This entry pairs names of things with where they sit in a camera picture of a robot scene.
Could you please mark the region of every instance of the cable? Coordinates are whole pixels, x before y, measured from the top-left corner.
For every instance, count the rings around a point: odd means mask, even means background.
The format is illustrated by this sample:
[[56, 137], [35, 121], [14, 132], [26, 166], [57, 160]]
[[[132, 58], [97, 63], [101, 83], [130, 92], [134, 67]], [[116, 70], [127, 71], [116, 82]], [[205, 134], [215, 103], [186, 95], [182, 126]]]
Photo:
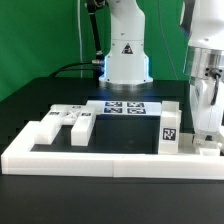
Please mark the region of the cable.
[[212, 106], [214, 106], [215, 103], [216, 103], [216, 99], [217, 99], [217, 95], [218, 95], [218, 91], [219, 91], [219, 78], [220, 78], [220, 75], [216, 74], [215, 75], [214, 95], [213, 95], [213, 98], [212, 98], [212, 101], [211, 101]]
[[164, 45], [165, 45], [165, 48], [166, 48], [166, 53], [168, 55], [171, 68], [173, 70], [173, 75], [174, 75], [175, 79], [178, 80], [177, 73], [176, 73], [176, 69], [174, 67], [173, 60], [171, 58], [170, 51], [169, 51], [169, 47], [168, 47], [168, 44], [166, 42], [165, 34], [164, 34], [164, 31], [163, 31], [162, 18], [161, 18], [161, 3], [160, 3], [160, 0], [158, 0], [158, 18], [159, 18], [160, 32], [161, 32], [161, 35], [162, 35], [162, 38], [163, 38], [163, 42], [164, 42]]
[[65, 65], [61, 68], [59, 68], [58, 70], [52, 72], [48, 77], [55, 77], [58, 73], [60, 73], [61, 71], [67, 69], [67, 68], [71, 68], [71, 67], [74, 67], [74, 66], [79, 66], [79, 65], [92, 65], [92, 62], [77, 62], [77, 63], [72, 63], [72, 64], [68, 64], [68, 65]]
[[96, 15], [89, 14], [89, 17], [92, 24], [93, 37], [94, 37], [94, 43], [96, 48], [96, 58], [102, 59], [103, 53], [102, 53], [101, 44], [100, 44], [100, 36], [99, 36], [99, 31], [98, 31], [98, 26], [96, 21]]
[[71, 71], [99, 71], [99, 68], [78, 68], [78, 69], [63, 69], [60, 72], [71, 72]]
[[77, 1], [77, 19], [78, 19], [78, 31], [79, 31], [79, 53], [80, 53], [80, 61], [83, 61], [83, 48], [82, 48], [82, 29], [81, 29], [81, 4], [80, 0]]

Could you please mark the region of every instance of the white block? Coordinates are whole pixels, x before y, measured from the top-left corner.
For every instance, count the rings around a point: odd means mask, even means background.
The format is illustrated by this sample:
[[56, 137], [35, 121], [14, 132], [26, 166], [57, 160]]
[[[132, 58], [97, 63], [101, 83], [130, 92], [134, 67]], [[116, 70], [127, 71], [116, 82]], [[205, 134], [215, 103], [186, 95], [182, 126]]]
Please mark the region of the white block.
[[203, 148], [198, 148], [202, 156], [220, 156], [220, 148], [216, 141], [205, 141]]
[[159, 154], [177, 154], [181, 122], [179, 102], [162, 102]]
[[71, 144], [87, 146], [96, 120], [94, 107], [84, 107], [71, 130]]
[[17, 157], [20, 157], [21, 154], [29, 154], [35, 144], [34, 137], [39, 124], [40, 122], [38, 121], [30, 121], [1, 155], [3, 174], [9, 173], [11, 163], [15, 163], [18, 160], [24, 161], [23, 158], [21, 160], [17, 159]]
[[61, 129], [61, 121], [65, 114], [65, 112], [50, 110], [40, 122], [40, 127], [35, 137], [35, 143], [50, 145]]
[[145, 155], [114, 162], [114, 177], [223, 179], [222, 157]]

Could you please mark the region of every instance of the black cable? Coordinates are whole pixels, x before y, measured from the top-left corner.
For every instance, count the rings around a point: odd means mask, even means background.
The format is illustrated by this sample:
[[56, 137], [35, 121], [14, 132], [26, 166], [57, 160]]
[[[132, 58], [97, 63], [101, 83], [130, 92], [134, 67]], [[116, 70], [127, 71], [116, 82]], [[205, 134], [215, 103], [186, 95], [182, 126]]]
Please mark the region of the black cable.
[[96, 22], [96, 16], [95, 16], [95, 14], [90, 14], [89, 16], [90, 16], [90, 21], [92, 24], [92, 31], [93, 31], [93, 36], [94, 36], [96, 53], [97, 53], [97, 55], [102, 54], [100, 37], [99, 37], [99, 32], [98, 32], [98, 27], [97, 27], [97, 22]]
[[216, 99], [217, 99], [217, 95], [218, 95], [218, 91], [219, 91], [219, 78], [220, 78], [220, 75], [216, 74], [215, 75], [214, 95], [213, 95], [213, 98], [212, 98], [212, 101], [211, 101], [212, 106], [214, 106], [215, 103], [216, 103]]
[[54, 78], [61, 71], [65, 70], [67, 68], [71, 68], [71, 67], [79, 66], [79, 65], [92, 65], [92, 62], [91, 61], [90, 62], [77, 62], [77, 63], [72, 63], [72, 64], [65, 65], [65, 66], [59, 68], [58, 70], [52, 72], [48, 77]]
[[78, 69], [63, 69], [60, 72], [71, 72], [71, 71], [99, 71], [99, 68], [78, 68]]
[[167, 41], [166, 41], [164, 30], [163, 30], [160, 0], [158, 0], [158, 19], [159, 19], [160, 32], [161, 32], [163, 43], [164, 43], [164, 46], [165, 46], [165, 50], [166, 50], [166, 53], [167, 53], [167, 56], [168, 56], [168, 59], [169, 59], [170, 65], [171, 65], [171, 69], [173, 71], [173, 75], [175, 77], [175, 80], [178, 80], [177, 72], [176, 72], [175, 66], [173, 64], [173, 60], [172, 60], [170, 50], [169, 50], [169, 47], [168, 47], [168, 44], [167, 44]]

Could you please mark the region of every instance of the white platform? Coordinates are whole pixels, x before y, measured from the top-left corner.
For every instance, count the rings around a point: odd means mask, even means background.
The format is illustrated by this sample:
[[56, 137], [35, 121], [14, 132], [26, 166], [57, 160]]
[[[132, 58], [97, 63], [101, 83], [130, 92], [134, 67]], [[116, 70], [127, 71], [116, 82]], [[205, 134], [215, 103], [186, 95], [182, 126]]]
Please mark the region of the white platform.
[[32, 152], [40, 122], [29, 122], [3, 153], [3, 174], [224, 179], [224, 158], [196, 154], [191, 135], [179, 155]]
[[125, 101], [95, 101], [89, 100], [88, 107], [95, 107], [97, 114], [129, 115], [129, 116], [160, 116], [161, 103], [155, 102], [125, 102]]

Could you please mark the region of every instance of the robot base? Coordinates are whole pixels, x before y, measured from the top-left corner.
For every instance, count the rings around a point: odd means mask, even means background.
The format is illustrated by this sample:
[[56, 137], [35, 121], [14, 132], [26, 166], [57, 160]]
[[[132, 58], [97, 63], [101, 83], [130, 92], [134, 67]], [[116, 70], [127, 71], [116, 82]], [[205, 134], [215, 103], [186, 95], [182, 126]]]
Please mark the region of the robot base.
[[118, 91], [138, 91], [152, 88], [153, 79], [150, 79], [149, 81], [140, 84], [117, 84], [100, 79], [99, 86], [102, 88], [113, 89]]

